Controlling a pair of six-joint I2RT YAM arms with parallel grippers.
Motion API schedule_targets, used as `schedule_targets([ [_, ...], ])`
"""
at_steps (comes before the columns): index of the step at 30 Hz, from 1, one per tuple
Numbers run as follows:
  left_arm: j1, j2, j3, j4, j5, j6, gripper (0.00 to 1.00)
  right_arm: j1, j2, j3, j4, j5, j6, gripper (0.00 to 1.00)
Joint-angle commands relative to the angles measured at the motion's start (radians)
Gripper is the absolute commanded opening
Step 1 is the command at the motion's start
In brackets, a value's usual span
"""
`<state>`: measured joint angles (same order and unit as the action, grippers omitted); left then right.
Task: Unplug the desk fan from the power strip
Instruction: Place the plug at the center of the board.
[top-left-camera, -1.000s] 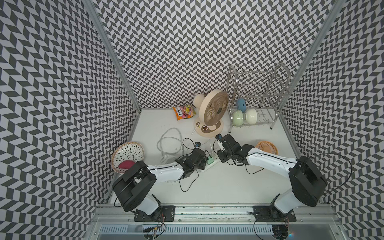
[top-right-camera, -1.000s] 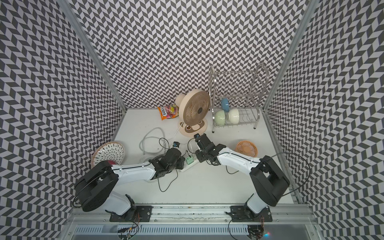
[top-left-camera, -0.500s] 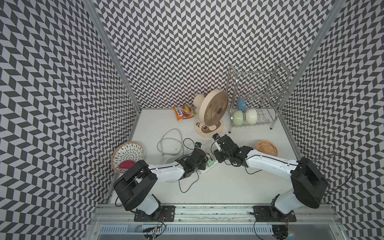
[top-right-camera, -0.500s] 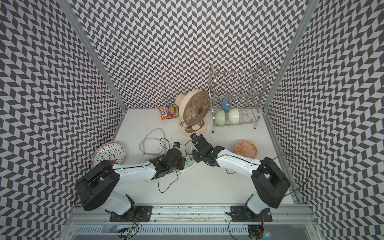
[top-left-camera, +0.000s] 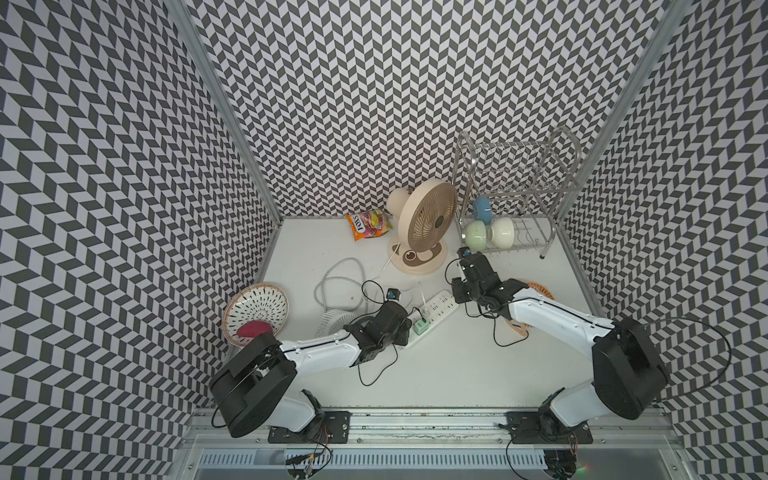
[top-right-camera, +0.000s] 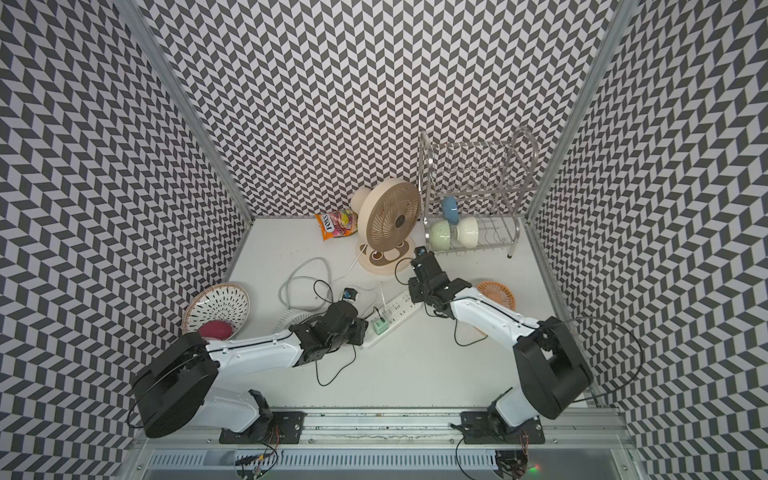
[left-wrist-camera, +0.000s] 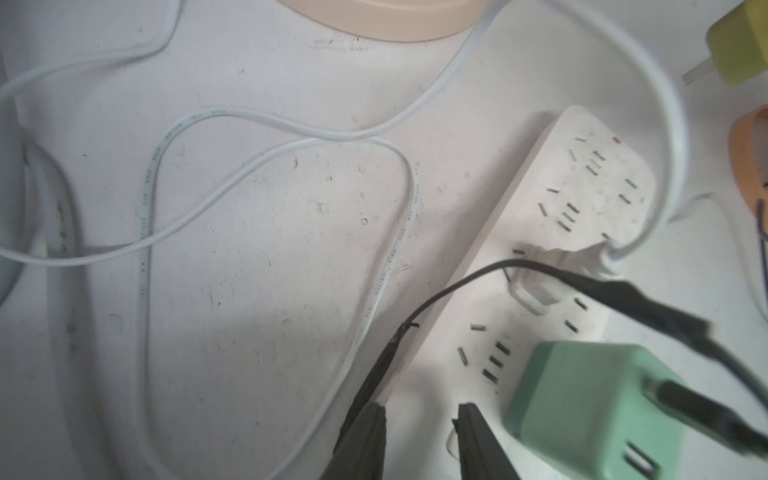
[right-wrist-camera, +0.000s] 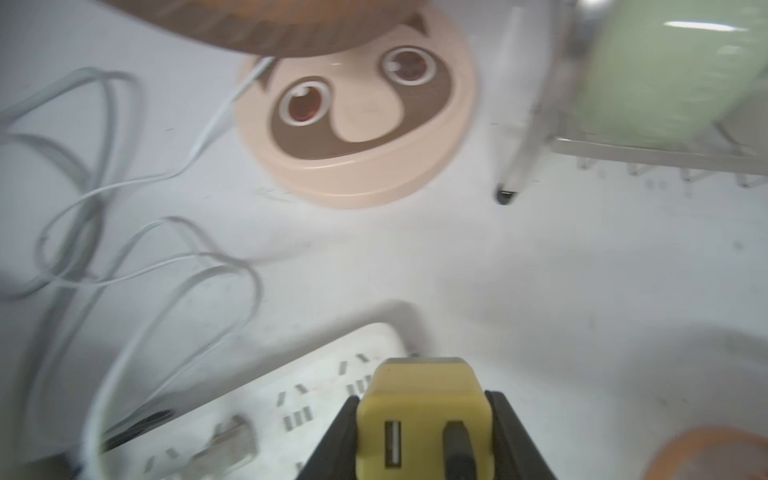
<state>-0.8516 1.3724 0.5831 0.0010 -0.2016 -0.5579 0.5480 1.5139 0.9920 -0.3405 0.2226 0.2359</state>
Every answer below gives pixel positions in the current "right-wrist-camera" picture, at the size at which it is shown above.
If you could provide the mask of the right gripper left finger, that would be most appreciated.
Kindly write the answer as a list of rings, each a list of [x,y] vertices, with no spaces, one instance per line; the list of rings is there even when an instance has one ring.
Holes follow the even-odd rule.
[[[349,397],[310,458],[297,480],[356,480],[357,408],[360,398]]]

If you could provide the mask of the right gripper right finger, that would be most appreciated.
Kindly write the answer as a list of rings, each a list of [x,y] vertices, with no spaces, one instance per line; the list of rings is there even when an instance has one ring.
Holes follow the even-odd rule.
[[[495,480],[556,480],[507,397],[486,391],[492,409]]]

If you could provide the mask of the yellow usb charger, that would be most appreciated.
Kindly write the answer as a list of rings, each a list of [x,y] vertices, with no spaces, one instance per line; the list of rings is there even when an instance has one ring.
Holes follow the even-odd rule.
[[[460,358],[392,358],[356,411],[359,479],[492,479],[493,414]]]

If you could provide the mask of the white power strip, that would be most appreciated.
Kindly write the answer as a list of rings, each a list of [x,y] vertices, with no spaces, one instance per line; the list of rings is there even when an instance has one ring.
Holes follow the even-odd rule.
[[[407,354],[396,330],[373,323],[165,421],[101,457],[107,479],[186,479],[185,467],[216,427],[245,417],[257,456],[223,479],[294,479],[350,396],[361,397],[376,368]]]

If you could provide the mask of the white fan plug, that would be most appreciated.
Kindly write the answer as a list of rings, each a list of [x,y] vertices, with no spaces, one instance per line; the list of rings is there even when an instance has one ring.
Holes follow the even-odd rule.
[[[223,479],[253,461],[257,444],[251,423],[235,415],[216,427],[207,446],[185,467],[186,479]]]

